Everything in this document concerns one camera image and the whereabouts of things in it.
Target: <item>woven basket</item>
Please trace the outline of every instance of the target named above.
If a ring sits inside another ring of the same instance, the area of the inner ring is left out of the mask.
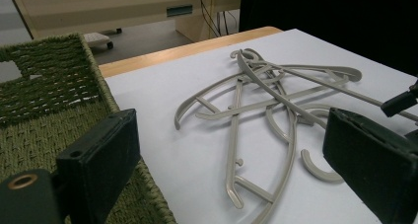
[[[0,84],[0,181],[56,169],[55,157],[119,110],[83,37],[71,34],[0,47],[22,77]],[[106,223],[175,223],[143,159]]]

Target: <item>tangled hangers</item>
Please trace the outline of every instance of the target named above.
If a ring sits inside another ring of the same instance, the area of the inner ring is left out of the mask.
[[[195,103],[199,103],[203,107],[207,108],[212,113],[198,112],[196,116],[205,119],[218,119],[222,117],[231,117],[231,134],[228,149],[228,162],[227,162],[227,175],[226,175],[226,191],[232,200],[233,204],[237,208],[242,208],[244,202],[240,195],[235,190],[235,184],[240,185],[253,192],[260,198],[267,201],[263,211],[257,216],[253,223],[263,223],[269,216],[274,204],[280,199],[281,193],[284,186],[286,185],[287,179],[291,172],[295,151],[296,151],[296,125],[297,122],[314,124],[317,123],[323,128],[326,128],[326,122],[320,119],[321,116],[327,117],[330,106],[321,104],[305,104],[297,106],[291,102],[291,100],[318,93],[326,89],[334,89],[338,92],[350,95],[357,99],[371,103],[376,106],[380,106],[382,103],[374,99],[365,97],[361,94],[347,90],[343,87],[348,81],[359,81],[362,77],[359,70],[349,67],[338,67],[338,66],[316,66],[316,65],[276,65],[265,61],[256,51],[252,49],[238,50],[231,53],[231,57],[237,58],[237,63],[242,73],[232,75],[219,82],[203,89],[197,94],[193,95],[186,101],[184,101],[177,109],[174,116],[174,124],[176,129],[180,129],[179,121],[182,116],[191,108]],[[320,80],[309,74],[301,73],[297,70],[304,71],[318,71],[326,74],[332,82]],[[292,74],[303,79],[315,82],[319,86],[306,89],[297,93],[287,94],[280,80],[285,74]],[[204,96],[209,94],[211,91],[219,88],[227,83],[236,82],[236,95],[234,103],[229,107],[227,111],[221,112],[212,103],[204,99]],[[273,99],[264,102],[258,102],[251,105],[241,106],[242,88],[245,84],[257,84],[266,93],[270,94]],[[273,118],[273,108],[277,106],[283,106],[286,108],[289,118],[289,131],[285,133],[276,123]],[[266,118],[271,129],[275,134],[288,143],[288,152],[285,159],[284,173],[280,179],[279,184],[272,193],[264,190],[263,188],[255,185],[254,183],[246,180],[243,177],[236,175],[236,164],[242,165],[243,160],[237,158],[237,137],[240,123],[240,113],[248,112],[254,109],[265,108]],[[402,112],[401,115],[418,121],[418,117]],[[334,173],[328,173],[319,169],[310,158],[309,151],[303,150],[302,159],[307,169],[317,178],[327,182],[342,182],[342,178]]]

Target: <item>white surface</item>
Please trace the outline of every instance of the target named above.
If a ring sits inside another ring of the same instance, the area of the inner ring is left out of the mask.
[[[137,110],[142,156],[178,223],[250,223],[265,204],[236,186],[244,208],[235,209],[225,192],[229,118],[212,121],[197,118],[195,112],[206,110],[194,106],[181,121],[181,130],[174,128],[176,108],[194,93],[237,73],[236,61],[229,55],[233,50],[247,47],[276,64],[360,69],[363,79],[349,83],[347,88],[380,101],[406,91],[416,80],[297,30],[107,78],[120,107]],[[287,77],[283,85],[291,93],[312,84]],[[271,98],[255,87],[246,88],[245,93],[251,96],[244,97],[243,105]],[[232,102],[230,95],[218,97],[214,103],[224,110]],[[327,91],[324,97],[304,98],[303,102],[328,103],[361,113],[399,134],[415,128],[408,119],[386,118],[379,108],[342,94]],[[418,108],[409,111],[417,114]],[[279,120],[282,114],[277,110],[277,121],[286,124],[287,120]],[[271,132],[263,110],[242,114],[239,133],[238,156],[244,159],[244,165],[237,167],[237,175],[272,191],[281,173],[286,145]],[[321,182],[303,167],[300,151],[306,148],[314,162],[330,171],[321,155],[323,135],[324,130],[317,125],[298,125],[295,164],[269,223],[379,223],[347,185]]]

